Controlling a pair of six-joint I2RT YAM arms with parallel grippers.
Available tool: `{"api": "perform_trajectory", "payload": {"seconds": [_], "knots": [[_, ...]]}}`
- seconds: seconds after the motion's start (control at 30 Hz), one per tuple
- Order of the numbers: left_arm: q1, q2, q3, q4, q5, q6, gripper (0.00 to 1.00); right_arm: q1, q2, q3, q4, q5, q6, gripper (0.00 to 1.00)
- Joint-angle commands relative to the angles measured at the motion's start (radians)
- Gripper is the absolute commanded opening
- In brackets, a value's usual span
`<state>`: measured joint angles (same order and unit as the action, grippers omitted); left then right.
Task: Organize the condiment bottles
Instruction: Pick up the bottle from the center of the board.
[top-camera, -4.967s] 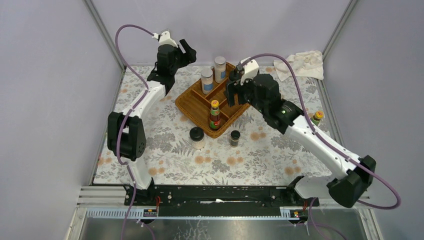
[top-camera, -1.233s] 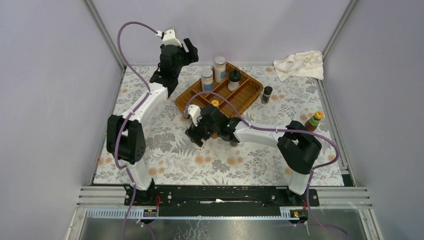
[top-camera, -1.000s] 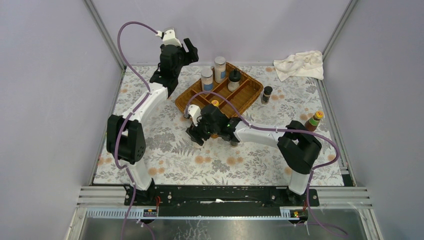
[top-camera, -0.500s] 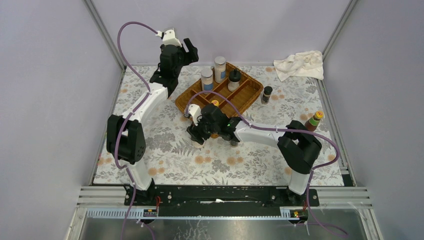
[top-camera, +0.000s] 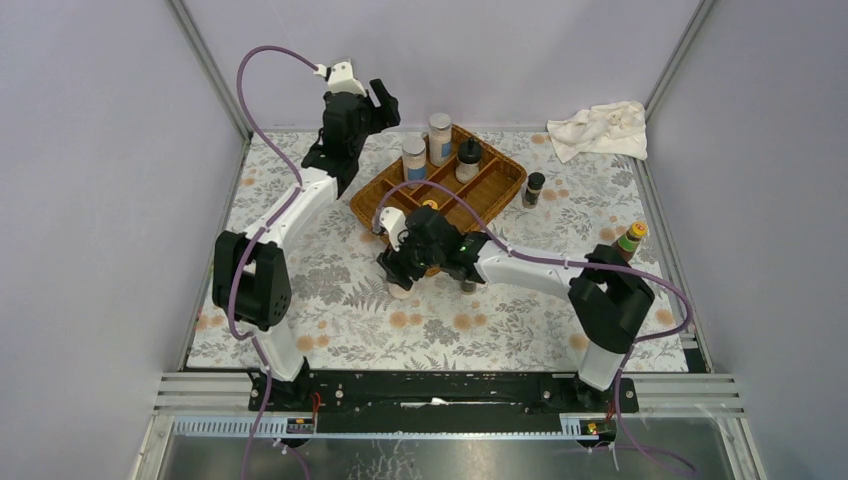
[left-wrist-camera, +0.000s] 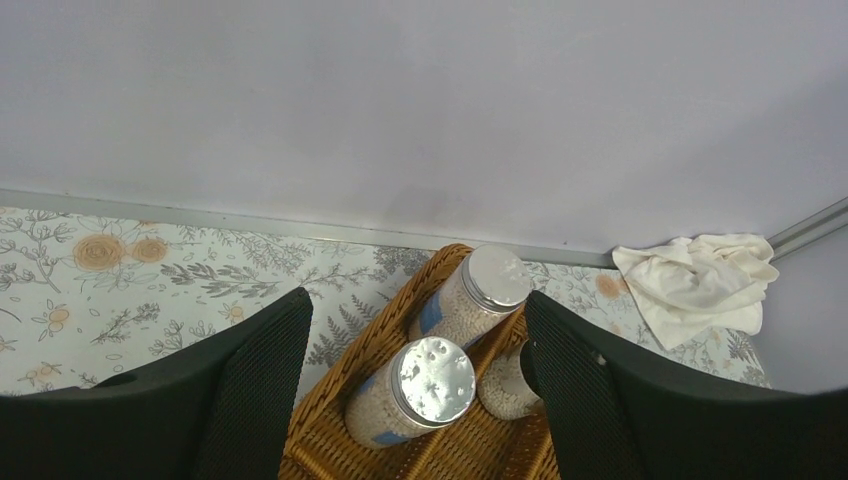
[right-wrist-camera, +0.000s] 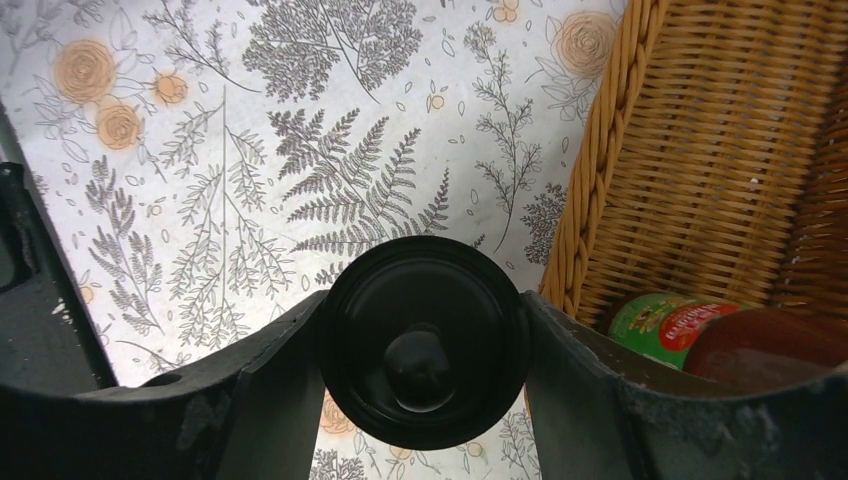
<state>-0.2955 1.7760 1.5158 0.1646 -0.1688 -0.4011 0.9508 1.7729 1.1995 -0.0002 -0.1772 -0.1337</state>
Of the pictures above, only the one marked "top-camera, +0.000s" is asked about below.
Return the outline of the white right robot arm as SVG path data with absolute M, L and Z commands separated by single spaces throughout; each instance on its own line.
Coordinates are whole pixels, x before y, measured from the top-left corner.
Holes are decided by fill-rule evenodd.
M 502 248 L 485 232 L 463 233 L 429 206 L 410 214 L 385 207 L 376 229 L 389 238 L 377 262 L 387 282 L 404 291 L 437 269 L 461 283 L 517 286 L 569 301 L 588 338 L 575 402 L 597 412 L 612 400 L 617 371 L 655 300 L 614 248 L 596 246 L 583 267 L 550 252 Z

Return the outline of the white jar wide black lid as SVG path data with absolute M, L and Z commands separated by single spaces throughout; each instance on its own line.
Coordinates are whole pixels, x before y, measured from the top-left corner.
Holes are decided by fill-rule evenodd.
M 412 296 L 415 290 L 415 286 L 412 286 L 409 289 L 405 289 L 400 285 L 388 282 L 387 290 L 393 298 L 398 300 L 405 300 Z

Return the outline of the silver lid jar blue label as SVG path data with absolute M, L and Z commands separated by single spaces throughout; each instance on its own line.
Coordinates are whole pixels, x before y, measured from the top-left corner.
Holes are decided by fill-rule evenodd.
M 427 177 L 426 144 L 421 136 L 410 135 L 402 143 L 402 165 L 405 181 Z

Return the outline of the white bottle black cap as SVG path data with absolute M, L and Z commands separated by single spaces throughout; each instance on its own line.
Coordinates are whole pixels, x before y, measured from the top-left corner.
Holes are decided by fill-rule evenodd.
M 455 176 L 461 184 L 467 184 L 479 173 L 482 157 L 483 148 L 476 138 L 469 138 L 459 145 Z

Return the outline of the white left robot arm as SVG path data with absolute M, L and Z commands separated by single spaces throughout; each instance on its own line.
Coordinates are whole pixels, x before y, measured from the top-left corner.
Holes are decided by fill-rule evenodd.
M 296 241 L 351 185 L 369 136 L 399 125 L 398 101 L 379 79 L 364 94 L 327 92 L 323 125 L 296 183 L 240 232 L 225 230 L 215 243 L 211 294 L 234 337 L 258 345 L 261 367 L 275 380 L 272 398 L 288 411 L 309 401 L 300 377 L 307 362 L 284 317 L 293 300 L 287 256 Z

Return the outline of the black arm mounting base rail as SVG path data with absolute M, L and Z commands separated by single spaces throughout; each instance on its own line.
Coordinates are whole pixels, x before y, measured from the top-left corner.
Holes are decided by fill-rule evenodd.
M 303 412 L 320 434 L 553 433 L 563 414 L 639 410 L 634 384 L 599 392 L 572 374 L 541 372 L 355 372 L 304 368 L 291 381 L 248 371 L 252 412 Z

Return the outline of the silver lid white grain jar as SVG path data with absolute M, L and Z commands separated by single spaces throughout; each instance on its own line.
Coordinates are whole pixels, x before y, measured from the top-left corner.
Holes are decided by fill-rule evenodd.
M 436 167 L 444 165 L 452 152 L 452 120 L 446 113 L 434 113 L 429 118 L 429 161 Z

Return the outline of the brown wicker divided basket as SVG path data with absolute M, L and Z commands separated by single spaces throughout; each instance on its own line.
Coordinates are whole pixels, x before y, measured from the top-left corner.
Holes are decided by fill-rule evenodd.
M 446 163 L 441 166 L 428 164 L 426 179 L 458 195 L 482 220 L 490 222 L 520 193 L 526 183 L 527 171 L 495 147 L 458 125 L 452 127 L 451 136 L 451 152 Z M 479 172 L 468 182 L 462 183 L 455 176 L 457 153 L 461 144 L 469 139 L 475 140 L 483 153 Z M 354 194 L 350 202 L 351 210 L 360 222 L 370 229 L 374 213 L 384 195 L 403 181 L 403 162 L 397 159 Z M 438 211 L 460 232 L 468 233 L 480 229 L 468 210 L 461 207 L 451 194 L 428 185 L 399 188 L 389 197 L 386 205 L 408 214 L 429 200 L 435 202 Z

